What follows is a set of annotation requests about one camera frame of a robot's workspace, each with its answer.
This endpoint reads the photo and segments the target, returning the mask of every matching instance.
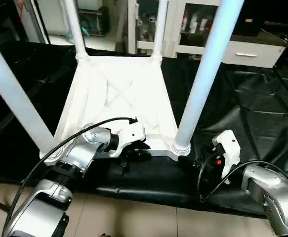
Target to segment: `white pole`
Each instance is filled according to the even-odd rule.
[[[214,82],[244,0],[222,0],[218,7],[205,52],[193,82],[172,151],[177,155],[190,152],[190,141],[199,121],[203,106]]]
[[[0,95],[42,153],[49,152],[57,145],[1,54]]]
[[[77,59],[86,58],[88,54],[85,51],[84,40],[80,28],[75,0],[65,0],[65,7],[66,12],[68,14],[71,34],[73,35],[74,38],[76,48],[76,58]]]
[[[158,6],[156,31],[155,31],[155,45],[152,57],[158,60],[162,60],[162,48],[164,41],[164,31],[165,31],[165,18],[167,14],[167,0],[160,0]]]

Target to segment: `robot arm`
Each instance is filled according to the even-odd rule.
[[[263,206],[274,233],[288,236],[288,180],[273,170],[249,165],[242,190]]]
[[[57,159],[46,162],[50,171],[16,210],[3,237],[62,237],[69,222],[65,211],[96,155],[107,152],[109,157],[117,157],[124,147],[144,139],[144,129],[138,122],[117,135],[96,127],[77,137]]]
[[[240,146],[231,130],[213,139],[213,144],[224,148],[225,177],[240,163]],[[264,212],[277,236],[288,236],[288,179],[283,175],[257,165],[248,165],[240,175],[242,190],[263,206]]]

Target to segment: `black tarp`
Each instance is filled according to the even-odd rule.
[[[48,128],[55,132],[77,65],[74,48],[11,42],[1,52]],[[163,59],[162,71],[177,124],[198,65],[185,59]],[[222,64],[194,133],[191,157],[202,159],[199,150],[209,147],[212,137],[226,129],[233,130],[241,146],[241,161],[266,160],[288,173],[288,68]],[[19,183],[38,160],[34,143],[0,98],[0,182]],[[223,186],[207,204],[198,203],[196,175],[195,170],[167,157],[130,162],[128,172],[122,172],[118,159],[98,159],[80,190],[191,209],[263,214],[236,184]]]

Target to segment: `cabinet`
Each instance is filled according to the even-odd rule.
[[[222,0],[168,0],[163,57],[204,54],[216,11]],[[129,53],[153,49],[157,0],[128,0]],[[232,36],[223,62],[271,68],[285,49],[285,43],[266,32],[257,37]]]

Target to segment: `drawer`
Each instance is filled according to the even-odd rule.
[[[230,41],[222,62],[272,68],[284,49],[282,46]]]

